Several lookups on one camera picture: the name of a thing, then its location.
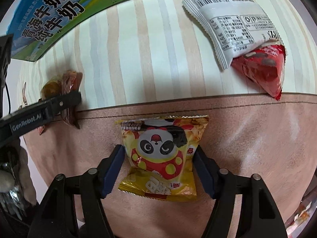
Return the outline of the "yellow panda snack bag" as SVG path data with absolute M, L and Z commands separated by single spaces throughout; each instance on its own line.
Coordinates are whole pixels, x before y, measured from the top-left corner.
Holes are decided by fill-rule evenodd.
M 192 161 L 208 122 L 206 115 L 119 121 L 131 168 L 118 189 L 169 202 L 196 200 Z

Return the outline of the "amber jelly cup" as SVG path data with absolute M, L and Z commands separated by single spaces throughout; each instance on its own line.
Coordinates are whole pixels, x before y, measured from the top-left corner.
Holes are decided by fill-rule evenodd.
M 41 99 L 46 100 L 61 94 L 62 83 L 59 77 L 50 79 L 41 90 Z

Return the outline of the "dark red jerky packet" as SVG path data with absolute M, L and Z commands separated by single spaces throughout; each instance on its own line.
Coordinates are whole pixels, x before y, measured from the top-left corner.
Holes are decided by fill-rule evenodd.
M 65 96 L 65 105 L 61 111 L 63 121 L 74 128 L 80 129 L 76 106 L 81 102 L 79 86 L 81 84 L 82 73 L 77 71 L 65 71 L 62 77 L 62 95 Z

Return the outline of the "cardboard milk box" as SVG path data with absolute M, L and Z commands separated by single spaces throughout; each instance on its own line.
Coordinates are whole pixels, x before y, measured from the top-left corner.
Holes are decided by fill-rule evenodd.
M 94 14 L 126 0 L 21 0 L 7 33 L 11 57 L 35 62 L 63 35 Z

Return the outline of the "striped cream duvet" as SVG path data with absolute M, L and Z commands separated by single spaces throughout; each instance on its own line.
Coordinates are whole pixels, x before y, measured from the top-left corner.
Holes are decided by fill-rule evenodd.
M 286 46 L 283 92 L 316 93 L 316 43 L 289 0 L 254 0 Z M 182 0 L 129 0 L 80 23 L 36 62 L 23 62 L 17 103 L 32 104 L 52 77 L 83 74 L 82 110 L 217 95 L 259 93 L 221 71 L 207 34 Z

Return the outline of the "white red snack pack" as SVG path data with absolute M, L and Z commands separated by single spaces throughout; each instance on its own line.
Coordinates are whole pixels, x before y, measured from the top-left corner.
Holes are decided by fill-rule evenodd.
M 254 0 L 183 0 L 211 38 L 222 70 L 233 67 L 280 100 L 286 49 L 275 25 Z

